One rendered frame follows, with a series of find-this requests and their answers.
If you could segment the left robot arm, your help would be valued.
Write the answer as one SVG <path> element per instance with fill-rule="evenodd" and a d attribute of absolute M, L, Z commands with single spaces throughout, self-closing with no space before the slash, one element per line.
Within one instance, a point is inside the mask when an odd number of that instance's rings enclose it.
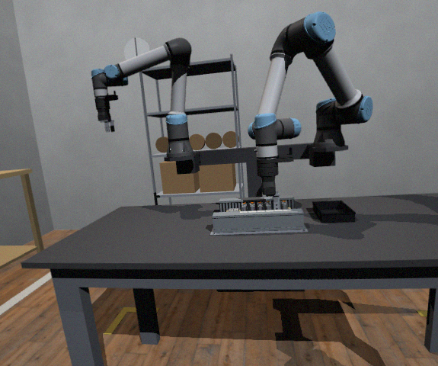
<path fill-rule="evenodd" d="M 270 68 L 257 115 L 248 127 L 248 135 L 255 140 L 256 146 L 275 146 L 277 140 L 296 138 L 301 132 L 297 119 L 276 119 L 274 114 L 277 113 L 288 67 L 293 57 L 302 52 L 308 59 L 313 59 L 334 95 L 334 98 L 316 105 L 317 133 L 313 147 L 345 146 L 341 125 L 361 124 L 370 119 L 372 99 L 364 97 L 353 87 L 333 48 L 334 28 L 332 18 L 318 11 L 289 24 L 280 32 L 270 54 Z"/>

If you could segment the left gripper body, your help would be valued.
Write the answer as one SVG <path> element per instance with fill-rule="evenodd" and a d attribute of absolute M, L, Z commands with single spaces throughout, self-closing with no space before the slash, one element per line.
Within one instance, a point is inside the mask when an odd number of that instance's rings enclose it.
<path fill-rule="evenodd" d="M 257 176 L 262 179 L 263 195 L 276 194 L 275 175 L 278 175 L 278 162 L 293 162 L 292 148 L 289 154 L 277 154 L 276 146 L 256 146 Z M 277 156 L 277 157 L 276 157 Z"/>

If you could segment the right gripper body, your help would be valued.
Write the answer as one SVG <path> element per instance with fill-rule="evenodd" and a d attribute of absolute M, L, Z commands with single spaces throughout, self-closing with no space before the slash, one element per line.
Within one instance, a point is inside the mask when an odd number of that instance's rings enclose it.
<path fill-rule="evenodd" d="M 113 91 L 114 95 L 108 95 L 107 89 L 95 89 L 94 97 L 96 109 L 98 110 L 98 121 L 111 120 L 110 103 L 109 101 L 118 100 L 118 95 Z"/>

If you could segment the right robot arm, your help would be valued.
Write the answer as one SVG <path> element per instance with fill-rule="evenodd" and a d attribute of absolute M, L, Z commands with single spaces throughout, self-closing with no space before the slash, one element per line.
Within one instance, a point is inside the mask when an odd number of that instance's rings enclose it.
<path fill-rule="evenodd" d="M 128 85 L 128 76 L 170 60 L 172 69 L 171 111 L 168 115 L 182 115 L 166 117 L 168 158 L 193 156 L 185 114 L 187 71 L 190 69 L 191 51 L 191 45 L 187 40 L 176 38 L 164 43 L 162 47 L 116 65 L 107 65 L 104 69 L 91 71 L 93 89 L 107 89 L 112 86 Z"/>

